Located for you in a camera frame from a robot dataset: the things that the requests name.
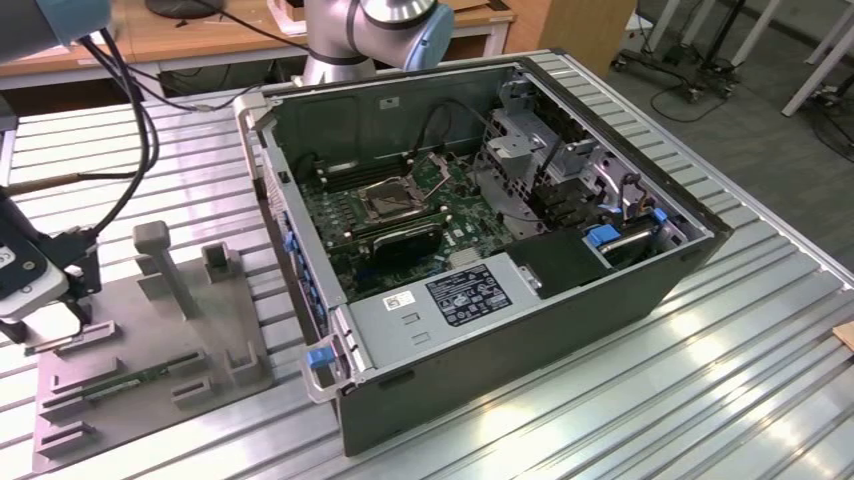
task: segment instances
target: wooden desk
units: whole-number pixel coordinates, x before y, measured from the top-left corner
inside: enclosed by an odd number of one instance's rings
[[[281,35],[265,0],[232,0],[228,11],[263,30]],[[231,20],[219,17],[191,20],[176,27],[179,21],[148,11],[144,0],[113,0],[118,44],[133,66],[157,75],[164,71],[272,60],[304,55],[296,47],[256,34]],[[497,12],[488,7],[464,10],[456,14],[453,37],[487,36],[483,55],[503,53],[511,11]],[[305,36],[289,38],[303,44]],[[36,85],[52,85],[94,78],[105,78],[101,68],[90,68],[92,59],[80,47],[66,55],[12,62],[0,66],[0,91]],[[157,82],[139,81],[163,94]]]

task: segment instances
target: aluminum extrusion table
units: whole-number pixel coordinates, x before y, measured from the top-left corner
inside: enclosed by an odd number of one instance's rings
[[[851,274],[566,56],[531,54],[736,228],[652,314],[355,458],[329,405],[305,395],[301,343],[231,111],[151,113],[163,159],[104,232],[105,281],[136,265],[130,226],[163,219],[180,261],[225,240],[244,258],[276,386],[53,474],[54,478],[847,478],[854,366],[831,335]],[[30,117],[6,135],[0,181],[133,168],[126,107]],[[20,202],[37,227],[96,219],[124,188],[84,184]],[[0,477],[28,478],[36,370],[0,348]]]

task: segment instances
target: gray fixture plate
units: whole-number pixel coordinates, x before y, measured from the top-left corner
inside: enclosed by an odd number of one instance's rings
[[[209,283],[203,259],[177,265],[203,311],[192,320],[184,320],[168,290],[157,285],[157,275],[109,282],[92,297],[92,326],[114,322],[116,329],[109,335],[110,326],[89,327],[90,335],[84,334],[81,341],[92,338],[90,346],[70,344],[38,358],[36,472],[97,455],[272,385],[252,296],[233,254],[232,266],[233,276]],[[153,301],[143,293],[140,280],[153,291],[160,290]],[[175,365],[168,373],[155,369],[161,375],[156,379],[100,399],[78,400],[80,388],[129,387],[136,383],[132,374],[169,361]],[[248,369],[252,371],[240,369],[252,361],[259,362]],[[50,402],[65,396],[68,402]],[[66,435],[54,438],[62,431]]]

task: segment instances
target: rolling stand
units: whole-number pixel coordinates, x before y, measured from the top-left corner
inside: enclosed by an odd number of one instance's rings
[[[715,34],[711,48],[703,58],[692,55],[692,47],[686,44],[675,45],[667,51],[662,60],[658,60],[651,52],[638,53],[623,50],[614,61],[614,69],[622,71],[630,62],[636,62],[652,70],[679,78],[682,80],[682,91],[688,103],[696,103],[707,91],[720,98],[730,98],[734,87],[739,83],[735,74],[739,65],[732,65],[728,61],[718,58],[718,54],[746,3],[746,0],[738,0],[730,8]],[[684,66],[686,57],[692,57],[695,60],[687,67]]]

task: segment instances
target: warning label sticker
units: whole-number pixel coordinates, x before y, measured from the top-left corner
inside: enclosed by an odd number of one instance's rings
[[[429,282],[427,290],[453,327],[512,305],[485,265]]]

